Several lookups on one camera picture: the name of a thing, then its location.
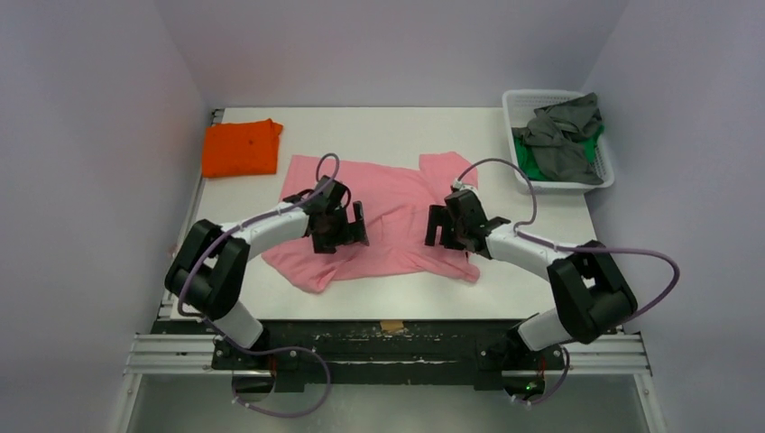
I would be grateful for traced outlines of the pink t shirt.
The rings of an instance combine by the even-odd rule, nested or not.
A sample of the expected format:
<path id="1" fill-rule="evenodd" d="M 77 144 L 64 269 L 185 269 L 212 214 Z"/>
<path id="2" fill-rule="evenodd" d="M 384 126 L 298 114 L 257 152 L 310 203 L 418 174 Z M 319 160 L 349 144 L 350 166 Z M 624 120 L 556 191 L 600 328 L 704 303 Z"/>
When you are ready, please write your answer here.
<path id="1" fill-rule="evenodd" d="M 317 254 L 309 238 L 280 244 L 261 257 L 292 285 L 320 293 L 333 281 L 430 272 L 475 282 L 480 276 L 465 253 L 430 247 L 424 240 L 429 208 L 443 204 L 469 161 L 456 152 L 422 154 L 414 169 L 370 162 L 329 163 L 322 173 L 338 173 L 352 198 L 363 205 L 369 245 L 341 246 Z"/>

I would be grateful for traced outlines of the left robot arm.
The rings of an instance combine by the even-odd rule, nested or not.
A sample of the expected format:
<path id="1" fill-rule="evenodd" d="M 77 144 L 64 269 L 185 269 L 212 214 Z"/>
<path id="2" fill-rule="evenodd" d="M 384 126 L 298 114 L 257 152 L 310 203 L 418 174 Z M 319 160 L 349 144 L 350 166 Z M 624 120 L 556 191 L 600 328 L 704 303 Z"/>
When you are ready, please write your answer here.
<path id="1" fill-rule="evenodd" d="M 329 176 L 315 188 L 289 195 L 270 211 L 241 222 L 194 223 L 164 278 L 180 307 L 189 305 L 235 343 L 234 357 L 245 368 L 266 363 L 269 345 L 263 324 L 241 302 L 247 264 L 273 247 L 309 238 L 317 254 L 341 246 L 369 245 L 364 208 L 350 188 Z"/>

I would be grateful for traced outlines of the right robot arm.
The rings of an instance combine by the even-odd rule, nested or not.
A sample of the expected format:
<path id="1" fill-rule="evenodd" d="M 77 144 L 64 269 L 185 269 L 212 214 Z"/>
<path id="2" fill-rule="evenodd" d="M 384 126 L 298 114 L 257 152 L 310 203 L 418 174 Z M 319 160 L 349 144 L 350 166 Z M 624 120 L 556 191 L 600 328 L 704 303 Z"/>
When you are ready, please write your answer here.
<path id="1" fill-rule="evenodd" d="M 470 189 L 454 189 L 444 204 L 429 207 L 424 243 L 509 263 L 549 284 L 554 308 L 523 320 L 506 334 L 506 354 L 519 367 L 531 365 L 554 345 L 589 344 L 638 309 L 629 284 L 601 243 L 533 241 L 511 220 L 488 218 Z"/>

